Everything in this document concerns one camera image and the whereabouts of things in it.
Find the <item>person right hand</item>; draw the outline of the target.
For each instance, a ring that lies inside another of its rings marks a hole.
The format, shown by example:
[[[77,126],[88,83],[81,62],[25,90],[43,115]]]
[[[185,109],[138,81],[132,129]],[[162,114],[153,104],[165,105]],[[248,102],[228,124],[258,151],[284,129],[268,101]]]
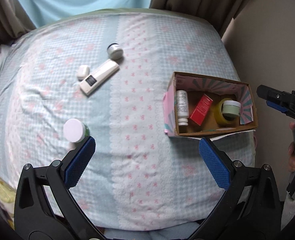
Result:
[[[294,142],[291,142],[289,147],[288,147],[288,155],[289,155],[289,159],[288,159],[288,170],[290,172],[295,172],[295,144]]]

